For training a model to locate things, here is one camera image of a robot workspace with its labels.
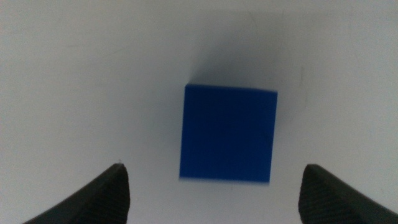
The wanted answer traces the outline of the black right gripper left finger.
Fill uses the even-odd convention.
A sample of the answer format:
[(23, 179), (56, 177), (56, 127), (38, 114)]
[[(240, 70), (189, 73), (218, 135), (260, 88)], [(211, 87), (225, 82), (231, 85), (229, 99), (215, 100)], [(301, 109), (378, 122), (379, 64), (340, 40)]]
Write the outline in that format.
[(117, 163), (25, 224), (126, 224), (129, 208), (127, 169), (124, 164)]

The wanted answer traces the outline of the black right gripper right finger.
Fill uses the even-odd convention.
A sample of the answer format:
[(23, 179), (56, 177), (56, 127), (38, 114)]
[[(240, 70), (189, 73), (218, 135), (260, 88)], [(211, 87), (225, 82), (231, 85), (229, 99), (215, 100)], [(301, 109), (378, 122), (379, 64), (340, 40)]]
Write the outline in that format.
[(298, 212), (302, 223), (394, 223), (397, 214), (317, 164), (305, 167)]

